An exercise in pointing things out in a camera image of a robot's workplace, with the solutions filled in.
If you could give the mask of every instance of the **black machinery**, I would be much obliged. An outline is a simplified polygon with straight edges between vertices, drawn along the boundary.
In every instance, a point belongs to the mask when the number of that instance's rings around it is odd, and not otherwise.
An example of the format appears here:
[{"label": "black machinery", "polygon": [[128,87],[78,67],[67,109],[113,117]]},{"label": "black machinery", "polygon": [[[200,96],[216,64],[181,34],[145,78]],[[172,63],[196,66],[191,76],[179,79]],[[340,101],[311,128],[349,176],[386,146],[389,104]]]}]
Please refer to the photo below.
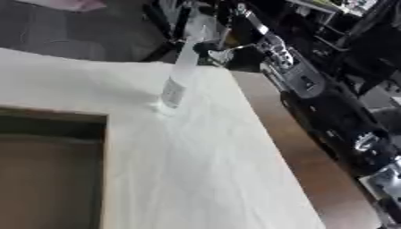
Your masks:
[{"label": "black machinery", "polygon": [[[252,5],[217,0],[205,12],[218,17],[222,37],[194,50],[219,66],[230,66],[245,52],[248,64],[258,65],[271,80],[297,122],[361,188],[377,209],[381,228],[401,228],[401,149],[357,93],[287,47]],[[228,36],[235,44],[225,42]]]}]

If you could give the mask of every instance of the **brown wooden surface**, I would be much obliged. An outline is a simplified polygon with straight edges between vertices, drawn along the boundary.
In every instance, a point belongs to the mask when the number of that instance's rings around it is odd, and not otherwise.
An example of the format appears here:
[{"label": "brown wooden surface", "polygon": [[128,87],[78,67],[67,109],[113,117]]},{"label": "brown wooden surface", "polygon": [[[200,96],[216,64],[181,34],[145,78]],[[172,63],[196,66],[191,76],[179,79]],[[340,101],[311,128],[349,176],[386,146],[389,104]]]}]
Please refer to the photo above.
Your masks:
[{"label": "brown wooden surface", "polygon": [[261,74],[233,75],[326,227],[378,228],[378,219],[369,203],[282,107],[272,84]]},{"label": "brown wooden surface", "polygon": [[98,228],[102,144],[0,136],[0,228]]}]

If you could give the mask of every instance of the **white tablecloth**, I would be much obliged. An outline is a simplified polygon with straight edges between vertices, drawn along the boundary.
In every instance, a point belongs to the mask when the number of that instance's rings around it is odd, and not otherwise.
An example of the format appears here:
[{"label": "white tablecloth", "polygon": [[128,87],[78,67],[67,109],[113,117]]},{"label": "white tablecloth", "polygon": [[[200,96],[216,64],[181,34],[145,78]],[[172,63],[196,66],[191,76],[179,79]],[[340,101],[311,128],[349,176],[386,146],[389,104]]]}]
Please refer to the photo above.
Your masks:
[{"label": "white tablecloth", "polygon": [[108,115],[103,228],[324,228],[227,70],[199,67],[167,118],[169,64],[0,58],[0,105]]}]

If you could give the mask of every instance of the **black chair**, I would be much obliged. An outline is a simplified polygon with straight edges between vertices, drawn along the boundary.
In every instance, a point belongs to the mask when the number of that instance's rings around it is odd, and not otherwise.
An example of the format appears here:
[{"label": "black chair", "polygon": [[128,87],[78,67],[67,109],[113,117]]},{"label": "black chair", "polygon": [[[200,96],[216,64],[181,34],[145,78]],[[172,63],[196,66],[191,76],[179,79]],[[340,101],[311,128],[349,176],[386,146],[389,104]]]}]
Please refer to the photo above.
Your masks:
[{"label": "black chair", "polygon": [[[339,39],[318,34],[314,62],[321,70],[345,82],[362,96],[401,69],[401,1],[381,0],[347,32],[326,27]],[[359,89],[349,75],[363,79]]]}]

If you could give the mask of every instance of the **screw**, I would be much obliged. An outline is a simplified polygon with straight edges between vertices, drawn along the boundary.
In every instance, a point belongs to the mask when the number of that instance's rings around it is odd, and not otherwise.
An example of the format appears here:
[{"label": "screw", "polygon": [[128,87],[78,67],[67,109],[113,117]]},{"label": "screw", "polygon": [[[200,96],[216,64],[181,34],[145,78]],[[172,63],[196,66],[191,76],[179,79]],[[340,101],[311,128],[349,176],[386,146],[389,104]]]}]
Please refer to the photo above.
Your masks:
[{"label": "screw", "polygon": [[236,10],[240,13],[240,14],[245,14],[246,13],[246,5],[245,4],[238,4],[236,6]]}]

